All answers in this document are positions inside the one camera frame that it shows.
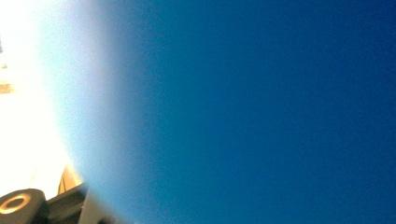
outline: dark object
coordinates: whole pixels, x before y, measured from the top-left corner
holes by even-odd
[[[80,185],[48,201],[39,189],[23,189],[0,198],[1,224],[78,224],[87,189]]]
[[[48,201],[39,189],[17,190],[0,198],[0,224],[123,224],[82,184]]]
[[[0,223],[48,223],[49,208],[44,193],[38,189],[24,189],[0,198]]]

